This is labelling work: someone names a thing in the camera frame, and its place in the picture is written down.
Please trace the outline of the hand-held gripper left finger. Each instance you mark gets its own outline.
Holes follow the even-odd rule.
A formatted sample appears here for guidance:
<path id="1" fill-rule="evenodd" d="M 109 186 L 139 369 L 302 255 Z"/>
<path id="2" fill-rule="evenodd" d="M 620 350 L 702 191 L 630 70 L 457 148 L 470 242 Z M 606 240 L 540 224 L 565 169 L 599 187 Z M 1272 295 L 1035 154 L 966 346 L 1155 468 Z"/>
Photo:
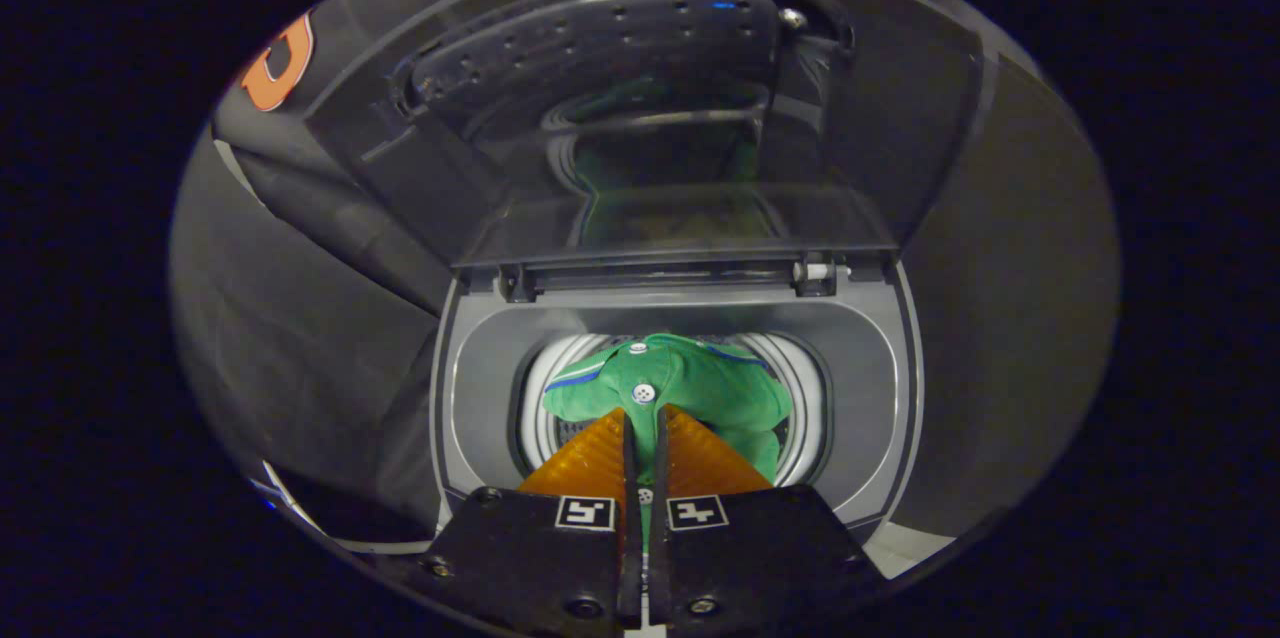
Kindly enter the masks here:
<path id="1" fill-rule="evenodd" d="M 430 601 L 497 634 L 641 625 L 641 505 L 631 421 L 614 409 L 520 487 L 484 486 L 420 562 Z"/>

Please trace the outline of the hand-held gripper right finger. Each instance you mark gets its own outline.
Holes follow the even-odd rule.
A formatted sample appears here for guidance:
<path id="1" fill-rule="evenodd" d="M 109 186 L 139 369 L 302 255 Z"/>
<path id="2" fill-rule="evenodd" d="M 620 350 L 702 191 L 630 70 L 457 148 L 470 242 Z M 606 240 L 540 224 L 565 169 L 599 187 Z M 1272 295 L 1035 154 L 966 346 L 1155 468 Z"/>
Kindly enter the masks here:
<path id="1" fill-rule="evenodd" d="M 646 616 L 669 632 L 815 632 L 886 579 L 810 486 L 771 487 L 687 413 L 657 418 Z"/>

